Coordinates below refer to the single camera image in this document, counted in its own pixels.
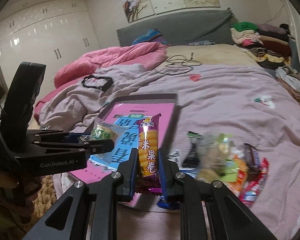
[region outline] white wardrobe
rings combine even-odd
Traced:
[[[0,22],[0,66],[8,87],[22,61],[47,65],[37,100],[55,89],[60,68],[97,49],[84,0],[42,3]]]

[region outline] folded clothes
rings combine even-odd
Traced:
[[[289,25],[286,23],[280,24],[280,28],[283,28],[286,31],[287,35],[290,35]]]
[[[236,39],[240,39],[242,37],[246,37],[249,36],[250,34],[255,33],[254,30],[246,30],[246,31],[239,32],[235,28],[231,28],[230,31]]]
[[[283,45],[275,41],[263,41],[263,45],[266,49],[279,52],[284,57],[291,56],[291,49],[287,45]]]
[[[259,33],[249,34],[248,36],[242,37],[240,39],[236,39],[233,34],[231,34],[231,36],[236,44],[242,44],[242,42],[245,40],[252,40],[252,42],[260,42]]]
[[[252,49],[252,48],[263,48],[263,43],[261,42],[254,42],[253,44],[250,44],[250,45],[247,45],[247,46],[244,46],[245,49]]]
[[[266,54],[266,49],[264,48],[252,48],[249,51],[256,57],[262,57]]]
[[[289,41],[289,37],[287,34],[282,35],[282,34],[278,34],[278,33],[265,32],[263,30],[259,30],[259,33],[262,36],[268,36],[268,37],[276,38],[276,39],[286,41],[286,42]]]
[[[255,62],[264,62],[264,61],[270,61],[273,63],[282,63],[284,62],[284,58],[283,57],[275,57],[275,56],[271,56],[267,53],[262,55],[262,50],[261,48],[258,48],[259,50],[255,50],[254,49],[249,49],[249,50],[245,50],[245,53],[249,55],[249,57],[251,57]]]
[[[265,57],[267,60],[274,62],[274,63],[281,63],[284,61],[283,57],[276,57],[276,56],[272,56],[270,54],[265,54]]]
[[[276,38],[273,38],[273,37],[269,37],[269,36],[260,36],[260,40],[261,41],[274,41],[274,42],[277,42],[277,43],[281,43],[282,45],[288,45],[288,43],[286,41],[282,41],[282,40],[279,40],[279,39],[276,39]]]
[[[250,22],[240,22],[240,23],[234,24],[233,27],[239,32],[243,32],[243,31],[247,31],[247,30],[257,31],[257,29],[258,29],[257,25],[250,23]]]
[[[286,31],[283,28],[273,26],[271,24],[257,24],[259,27],[259,30],[265,31],[265,32],[272,32],[272,33],[277,33],[281,35],[286,35]]]
[[[242,42],[242,46],[248,46],[248,45],[252,45],[252,44],[254,44],[254,42],[251,40],[244,40]]]
[[[273,70],[276,70],[277,68],[284,66],[283,62],[275,63],[275,62],[271,62],[269,60],[265,60],[265,61],[257,62],[257,63],[263,68],[273,69]]]
[[[273,51],[273,50],[270,50],[270,49],[267,50],[267,54],[269,54],[271,56],[274,56],[274,57],[282,57],[282,58],[287,59],[287,60],[290,58],[289,56],[283,56],[279,52],[276,52],[276,51]]]

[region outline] beige blanket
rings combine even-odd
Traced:
[[[209,46],[172,46],[166,48],[167,56],[183,55],[200,61],[204,65],[243,65],[261,68],[252,58],[240,48],[228,44]]]

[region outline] green cloth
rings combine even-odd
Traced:
[[[233,25],[233,28],[235,28],[239,32],[243,32],[247,30],[254,30],[256,32],[258,30],[258,26],[250,22],[237,23]]]

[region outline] pink blanket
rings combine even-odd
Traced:
[[[57,89],[37,102],[34,108],[34,118],[38,122],[40,111],[45,103],[63,89],[76,84],[80,78],[94,73],[96,69],[118,64],[140,63],[146,70],[152,70],[160,62],[166,60],[166,47],[160,42],[143,42],[129,47],[110,47],[84,54],[57,72],[54,78],[54,85]]]

